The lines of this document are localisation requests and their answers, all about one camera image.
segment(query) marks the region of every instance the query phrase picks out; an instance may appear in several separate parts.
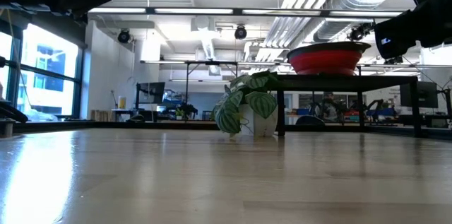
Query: wooden floor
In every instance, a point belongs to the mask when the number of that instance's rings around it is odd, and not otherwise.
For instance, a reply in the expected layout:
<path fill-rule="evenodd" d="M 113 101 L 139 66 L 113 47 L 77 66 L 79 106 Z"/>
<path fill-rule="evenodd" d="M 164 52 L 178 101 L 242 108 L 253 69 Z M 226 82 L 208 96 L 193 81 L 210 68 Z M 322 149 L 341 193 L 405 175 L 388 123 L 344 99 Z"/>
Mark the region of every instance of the wooden floor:
<path fill-rule="evenodd" d="M 0 141 L 0 223 L 452 223 L 452 143 L 89 129 Z"/>

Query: fluorescent light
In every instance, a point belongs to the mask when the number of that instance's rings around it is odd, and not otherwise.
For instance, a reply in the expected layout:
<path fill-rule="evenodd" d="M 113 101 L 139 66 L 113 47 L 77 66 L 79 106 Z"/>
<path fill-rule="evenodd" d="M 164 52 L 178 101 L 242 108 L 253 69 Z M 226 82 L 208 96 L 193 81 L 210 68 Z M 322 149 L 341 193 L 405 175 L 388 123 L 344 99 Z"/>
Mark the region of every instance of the fluorescent light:
<path fill-rule="evenodd" d="M 185 64 L 185 61 L 141 61 L 147 64 Z"/>
<path fill-rule="evenodd" d="M 275 66 L 276 62 L 237 62 L 238 65 Z"/>
<path fill-rule="evenodd" d="M 371 18 L 394 18 L 402 12 L 397 11 L 331 11 L 329 16 L 362 16 Z"/>
<path fill-rule="evenodd" d="M 186 83 L 186 79 L 170 79 L 170 82 L 184 82 Z M 189 79 L 189 82 L 198 82 L 198 83 L 229 83 L 228 80 L 203 80 L 203 79 Z"/>
<path fill-rule="evenodd" d="M 145 8 L 93 8 L 88 13 L 146 13 Z"/>
<path fill-rule="evenodd" d="M 208 82 L 208 83 L 229 83 L 228 80 L 201 80 L 202 82 Z"/>
<path fill-rule="evenodd" d="M 244 9 L 244 15 L 266 15 L 266 16 L 320 16 L 320 11 L 297 10 L 297 9 Z"/>
<path fill-rule="evenodd" d="M 170 79 L 170 82 L 187 82 L 186 79 Z M 199 80 L 189 80 L 189 82 L 199 82 Z"/>
<path fill-rule="evenodd" d="M 156 8 L 155 13 L 159 14 L 227 14 L 231 15 L 233 10 L 228 8 Z"/>
<path fill-rule="evenodd" d="M 325 18 L 327 22 L 358 22 L 358 23 L 373 23 L 374 19 L 369 18 Z"/>

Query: computer monitor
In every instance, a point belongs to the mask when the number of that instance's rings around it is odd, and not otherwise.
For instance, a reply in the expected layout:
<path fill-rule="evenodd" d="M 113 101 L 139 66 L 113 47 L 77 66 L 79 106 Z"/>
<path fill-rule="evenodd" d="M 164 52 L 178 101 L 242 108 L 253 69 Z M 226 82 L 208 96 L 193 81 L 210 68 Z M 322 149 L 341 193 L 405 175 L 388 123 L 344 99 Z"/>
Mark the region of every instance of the computer monitor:
<path fill-rule="evenodd" d="M 438 108 L 438 93 L 436 84 L 430 82 L 417 82 L 417 95 L 419 107 Z M 410 85 L 400 86 L 400 104 L 403 107 L 411 107 Z"/>
<path fill-rule="evenodd" d="M 165 93 L 165 83 L 137 83 L 135 104 L 160 104 Z"/>

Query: red bowl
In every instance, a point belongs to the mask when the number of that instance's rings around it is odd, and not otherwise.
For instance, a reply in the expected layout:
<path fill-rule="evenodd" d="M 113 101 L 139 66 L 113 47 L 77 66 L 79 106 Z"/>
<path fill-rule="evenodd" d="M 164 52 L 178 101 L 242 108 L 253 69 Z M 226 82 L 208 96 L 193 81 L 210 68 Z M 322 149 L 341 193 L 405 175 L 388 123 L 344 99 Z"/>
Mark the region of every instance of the red bowl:
<path fill-rule="evenodd" d="M 334 42 L 299 47 L 287 54 L 300 75 L 319 73 L 353 76 L 362 54 L 371 45 L 362 42 Z"/>

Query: yellow object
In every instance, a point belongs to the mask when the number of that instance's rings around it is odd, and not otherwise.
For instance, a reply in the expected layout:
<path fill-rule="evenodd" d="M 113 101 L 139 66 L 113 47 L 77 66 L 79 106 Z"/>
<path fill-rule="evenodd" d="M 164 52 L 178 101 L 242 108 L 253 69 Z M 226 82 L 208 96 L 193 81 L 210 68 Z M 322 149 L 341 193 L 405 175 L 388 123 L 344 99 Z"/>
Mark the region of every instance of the yellow object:
<path fill-rule="evenodd" d="M 126 109 L 126 97 L 119 96 L 118 108 Z"/>

